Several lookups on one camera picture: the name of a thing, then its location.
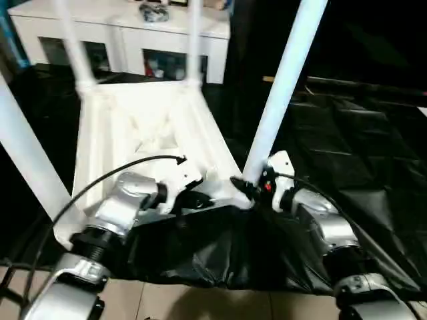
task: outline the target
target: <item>glass cabinet door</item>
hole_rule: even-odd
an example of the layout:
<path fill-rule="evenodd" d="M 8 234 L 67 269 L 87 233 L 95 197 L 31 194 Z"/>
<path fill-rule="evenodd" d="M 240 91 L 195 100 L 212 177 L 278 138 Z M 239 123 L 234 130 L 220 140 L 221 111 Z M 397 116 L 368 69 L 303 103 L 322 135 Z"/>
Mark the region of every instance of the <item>glass cabinet door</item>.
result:
<path fill-rule="evenodd" d="M 46 54 L 48 63 L 52 65 L 70 65 L 63 40 L 39 37 L 41 46 Z M 107 49 L 104 43 L 82 41 L 92 69 L 111 71 Z"/>
<path fill-rule="evenodd" d="M 186 54 L 152 49 L 142 49 L 145 75 L 165 80 L 182 80 L 186 71 Z M 203 82 L 206 81 L 207 57 L 200 57 Z"/>

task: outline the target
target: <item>object on cabinet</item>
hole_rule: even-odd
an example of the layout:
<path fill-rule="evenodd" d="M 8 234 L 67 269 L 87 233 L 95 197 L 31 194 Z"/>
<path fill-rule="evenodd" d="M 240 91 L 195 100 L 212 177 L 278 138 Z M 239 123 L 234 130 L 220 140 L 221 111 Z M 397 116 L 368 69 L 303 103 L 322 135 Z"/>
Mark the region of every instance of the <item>object on cabinet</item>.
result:
<path fill-rule="evenodd" d="M 184 6 L 187 7 L 188 5 L 188 0 L 147 0 L 148 2 L 157 2 L 157 3 L 161 3 L 162 5 L 180 5 L 180 6 Z"/>
<path fill-rule="evenodd" d="M 231 0 L 203 0 L 203 5 L 217 10 L 224 10 L 231 3 Z"/>
<path fill-rule="evenodd" d="M 148 3 L 144 1 L 139 6 L 139 11 L 147 22 L 164 22 L 169 20 L 167 5 L 162 3 Z"/>

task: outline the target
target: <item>white cabinet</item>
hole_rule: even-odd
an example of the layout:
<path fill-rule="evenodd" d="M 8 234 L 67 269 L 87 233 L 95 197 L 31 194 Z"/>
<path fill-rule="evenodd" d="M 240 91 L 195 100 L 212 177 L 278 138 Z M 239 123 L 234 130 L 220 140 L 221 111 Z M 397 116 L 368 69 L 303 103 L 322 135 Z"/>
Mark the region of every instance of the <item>white cabinet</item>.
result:
<path fill-rule="evenodd" d="M 126 0 L 69 0 L 69 6 L 92 67 L 167 79 L 183 77 L 187 8 L 171 6 L 169 21 L 147 23 L 138 11 L 139 3 Z M 222 83 L 230 39 L 228 12 L 210 8 L 202 12 L 201 70 L 208 83 Z M 66 63 L 58 41 L 62 29 L 51 0 L 31 0 L 10 8 L 9 14 L 32 64 Z"/>

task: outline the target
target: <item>white plastic base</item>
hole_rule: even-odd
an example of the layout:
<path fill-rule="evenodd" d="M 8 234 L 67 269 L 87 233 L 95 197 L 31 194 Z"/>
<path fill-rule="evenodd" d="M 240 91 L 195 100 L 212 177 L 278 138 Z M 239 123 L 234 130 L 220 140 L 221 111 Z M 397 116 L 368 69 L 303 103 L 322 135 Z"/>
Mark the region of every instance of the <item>white plastic base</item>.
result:
<path fill-rule="evenodd" d="M 250 207 L 229 182 L 241 172 L 198 87 L 186 81 L 98 85 L 86 93 L 82 111 L 73 193 L 130 161 L 185 155 L 205 180 L 198 191 L 213 197 L 217 205 Z M 131 170 L 165 181 L 176 169 L 176 161 L 165 159 Z M 95 205 L 112 188 L 114 179 L 100 183 L 77 205 L 82 209 Z M 163 218 L 149 214 L 143 220 Z"/>

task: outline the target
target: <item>white shelf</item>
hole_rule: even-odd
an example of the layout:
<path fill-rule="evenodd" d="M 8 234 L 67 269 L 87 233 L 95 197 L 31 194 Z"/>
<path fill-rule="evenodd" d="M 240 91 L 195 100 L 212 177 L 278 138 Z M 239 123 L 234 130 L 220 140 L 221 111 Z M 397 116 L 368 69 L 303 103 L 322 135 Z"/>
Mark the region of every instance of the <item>white shelf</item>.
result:
<path fill-rule="evenodd" d="M 187 34 L 186 7 L 169 7 L 169 21 L 148 23 L 138 7 L 140 2 L 126 0 L 69 0 L 71 16 L 77 22 L 97 23 Z M 51 0 L 31 0 L 8 10 L 12 16 L 57 19 Z M 230 38 L 230 18 L 227 11 L 203 8 L 201 35 L 220 39 Z"/>

